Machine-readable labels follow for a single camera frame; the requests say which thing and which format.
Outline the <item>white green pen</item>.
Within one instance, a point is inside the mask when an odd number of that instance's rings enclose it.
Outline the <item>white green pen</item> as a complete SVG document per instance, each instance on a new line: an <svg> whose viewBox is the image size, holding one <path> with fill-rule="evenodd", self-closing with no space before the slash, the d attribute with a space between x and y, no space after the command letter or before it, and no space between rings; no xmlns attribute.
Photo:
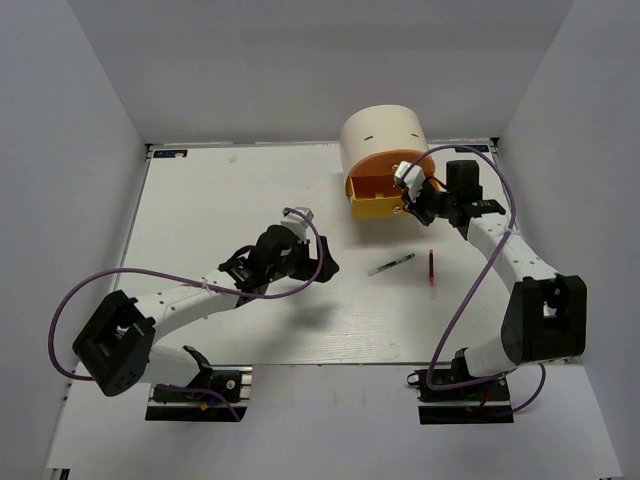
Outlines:
<svg viewBox="0 0 640 480"><path fill-rule="evenodd" d="M386 271L388 269L394 268L394 267L396 267L396 266L398 266L400 264L403 264L403 263L405 263L405 262L407 262L409 260L412 260L415 256L416 256L415 253L410 253L410 254L404 255L402 257L399 257L397 259L388 261L388 262L386 262L386 263L384 263L382 265L379 265L379 266L376 266L376 267L373 267L373 268L369 269L367 271L367 275L368 276L377 275L377 274L382 273L382 272L384 272L384 271Z"/></svg>

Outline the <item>round wooden drawer cabinet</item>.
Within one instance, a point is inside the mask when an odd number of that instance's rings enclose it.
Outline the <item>round wooden drawer cabinet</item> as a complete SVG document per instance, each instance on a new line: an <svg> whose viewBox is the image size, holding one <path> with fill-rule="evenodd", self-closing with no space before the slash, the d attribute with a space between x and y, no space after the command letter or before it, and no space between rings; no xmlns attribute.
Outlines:
<svg viewBox="0 0 640 480"><path fill-rule="evenodd" d="M345 193L351 217L374 219L402 212L402 191L394 185L403 161L429 149L416 113L400 105L362 109L344 123L339 138Z"/></svg>

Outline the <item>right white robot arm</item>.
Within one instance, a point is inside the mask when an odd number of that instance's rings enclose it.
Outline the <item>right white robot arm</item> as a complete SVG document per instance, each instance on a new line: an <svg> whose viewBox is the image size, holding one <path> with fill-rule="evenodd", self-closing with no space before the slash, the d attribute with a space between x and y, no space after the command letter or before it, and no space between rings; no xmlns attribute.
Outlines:
<svg viewBox="0 0 640 480"><path fill-rule="evenodd" d="M523 364L578 357L586 347L587 287L544 260L517 231L510 214L483 196L474 160L450 161L447 184L438 191L422 168L403 161L394 181L403 189L405 210L428 226L443 218L487 260L510 294L500 329L486 342L459 350L451 382L432 389L454 390L472 399L488 382Z"/></svg>

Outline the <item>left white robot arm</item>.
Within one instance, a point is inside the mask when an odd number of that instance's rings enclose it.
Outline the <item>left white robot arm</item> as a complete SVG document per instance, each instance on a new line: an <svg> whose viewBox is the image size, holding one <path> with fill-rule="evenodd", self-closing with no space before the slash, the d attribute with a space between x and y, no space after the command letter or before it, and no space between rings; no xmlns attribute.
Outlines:
<svg viewBox="0 0 640 480"><path fill-rule="evenodd" d="M265 296L268 286L283 278L328 282L339 266L326 237L316 246L313 257L309 240L286 226L271 225L255 244L240 248L193 285L182 281L177 288L146 296L112 292L76 337L73 352L108 397L149 383L202 398L212 387L212 364L192 346L172 349L160 346L160 340Z"/></svg>

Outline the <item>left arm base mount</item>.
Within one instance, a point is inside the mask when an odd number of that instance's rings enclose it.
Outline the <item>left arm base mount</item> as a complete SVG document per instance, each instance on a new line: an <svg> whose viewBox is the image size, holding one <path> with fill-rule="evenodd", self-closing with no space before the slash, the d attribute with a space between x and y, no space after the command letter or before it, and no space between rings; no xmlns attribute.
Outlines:
<svg viewBox="0 0 640 480"><path fill-rule="evenodd" d="M236 423L246 414L253 368L215 366L192 346L157 347L145 379L151 381L147 421Z"/></svg>

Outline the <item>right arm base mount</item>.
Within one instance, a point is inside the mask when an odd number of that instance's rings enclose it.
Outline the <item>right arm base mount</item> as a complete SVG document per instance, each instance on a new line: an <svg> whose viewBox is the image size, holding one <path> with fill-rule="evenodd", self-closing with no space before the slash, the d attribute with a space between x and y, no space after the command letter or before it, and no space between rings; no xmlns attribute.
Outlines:
<svg viewBox="0 0 640 480"><path fill-rule="evenodd" d="M514 421L510 391L503 377L479 385L434 390L427 384L427 368L406 377L417 392L421 425L508 424Z"/></svg>

